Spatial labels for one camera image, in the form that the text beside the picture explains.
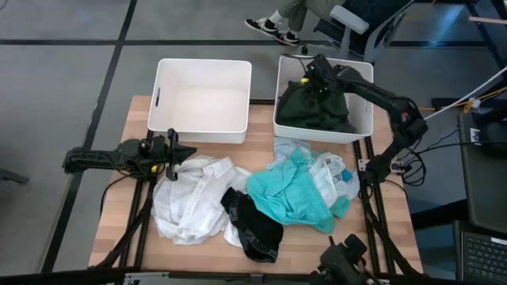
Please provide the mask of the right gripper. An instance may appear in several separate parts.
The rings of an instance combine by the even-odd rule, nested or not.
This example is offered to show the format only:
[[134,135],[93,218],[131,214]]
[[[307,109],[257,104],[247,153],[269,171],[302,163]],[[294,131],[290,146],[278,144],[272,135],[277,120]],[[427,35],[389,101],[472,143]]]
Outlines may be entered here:
[[310,79],[312,85],[330,93],[352,93],[353,88],[340,79],[340,74],[346,71],[347,67],[342,65],[332,66],[324,56],[317,54],[307,64],[306,76]]

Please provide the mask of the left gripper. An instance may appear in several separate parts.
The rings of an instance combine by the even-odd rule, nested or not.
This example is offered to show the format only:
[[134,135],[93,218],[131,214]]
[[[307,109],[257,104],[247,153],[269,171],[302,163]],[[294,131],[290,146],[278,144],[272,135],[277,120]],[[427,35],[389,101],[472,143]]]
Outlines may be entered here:
[[[170,128],[167,136],[159,135],[151,139],[143,139],[142,143],[147,148],[146,157],[142,160],[142,166],[148,175],[159,175],[163,171],[166,177],[171,181],[177,180],[175,165],[177,164],[173,152],[176,148],[179,136],[177,132]],[[193,146],[178,146],[178,157],[180,159],[188,159],[197,152],[197,148]]]

